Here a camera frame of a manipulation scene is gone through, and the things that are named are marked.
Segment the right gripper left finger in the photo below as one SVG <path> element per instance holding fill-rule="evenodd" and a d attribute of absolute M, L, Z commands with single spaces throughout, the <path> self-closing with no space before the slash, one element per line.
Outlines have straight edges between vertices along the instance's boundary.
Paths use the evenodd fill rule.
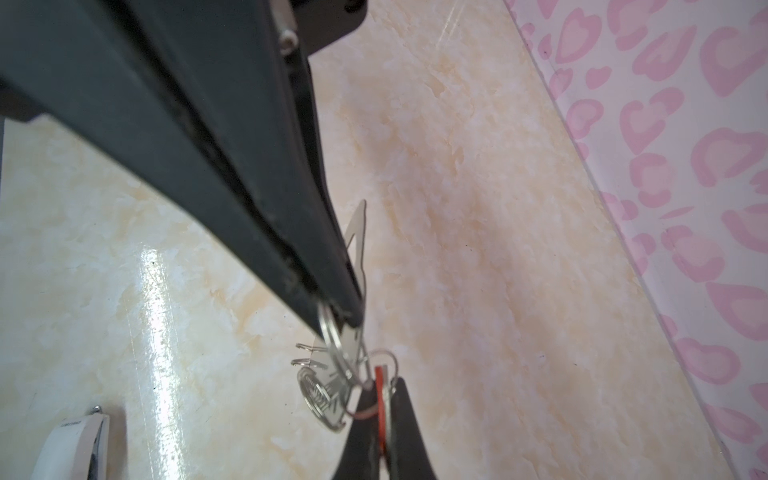
<path fill-rule="evenodd" d="M 380 478 L 380 440 L 377 393 L 364 390 L 358 400 L 356 414 L 349 430 L 333 480 L 378 480 Z"/>

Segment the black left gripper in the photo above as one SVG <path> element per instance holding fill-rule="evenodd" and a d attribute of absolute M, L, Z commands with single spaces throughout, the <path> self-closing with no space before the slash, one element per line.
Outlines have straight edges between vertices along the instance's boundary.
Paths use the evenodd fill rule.
<path fill-rule="evenodd" d="M 308 58 L 356 30 L 367 0 L 113 1 L 170 82 L 182 124 L 218 163 L 248 217 L 215 228 L 234 255 L 306 325 L 318 302 L 364 321 L 356 278 L 328 194 Z"/>

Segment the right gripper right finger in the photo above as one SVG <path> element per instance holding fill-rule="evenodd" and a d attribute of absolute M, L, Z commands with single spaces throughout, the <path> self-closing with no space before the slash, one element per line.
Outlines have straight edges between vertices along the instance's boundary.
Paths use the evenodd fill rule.
<path fill-rule="evenodd" d="M 388 436 L 388 471 L 391 479 L 436 480 L 405 379 L 395 384 L 390 400 L 391 432 Z"/>

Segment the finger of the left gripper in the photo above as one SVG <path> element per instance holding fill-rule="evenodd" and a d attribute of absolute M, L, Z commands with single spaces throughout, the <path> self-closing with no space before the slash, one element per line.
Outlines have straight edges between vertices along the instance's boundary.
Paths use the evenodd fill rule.
<path fill-rule="evenodd" d="M 217 161 L 182 124 L 169 80 L 111 2 L 2 3 L 2 114 L 54 116 L 214 236 L 215 228 L 243 225 L 248 214 Z"/>

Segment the red tagged key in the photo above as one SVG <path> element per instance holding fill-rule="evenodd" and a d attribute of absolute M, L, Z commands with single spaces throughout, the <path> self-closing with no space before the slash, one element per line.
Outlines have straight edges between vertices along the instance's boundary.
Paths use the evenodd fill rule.
<path fill-rule="evenodd" d="M 383 348 L 371 350 L 363 355 L 362 360 L 369 366 L 373 357 L 387 357 L 394 368 L 393 373 L 389 373 L 388 364 L 376 364 L 373 374 L 369 376 L 372 381 L 374 404 L 361 413 L 348 412 L 348 415 L 354 420 L 375 420 L 374 439 L 379 454 L 388 462 L 392 462 L 395 446 L 392 406 L 399 380 L 399 361 L 392 351 Z"/>

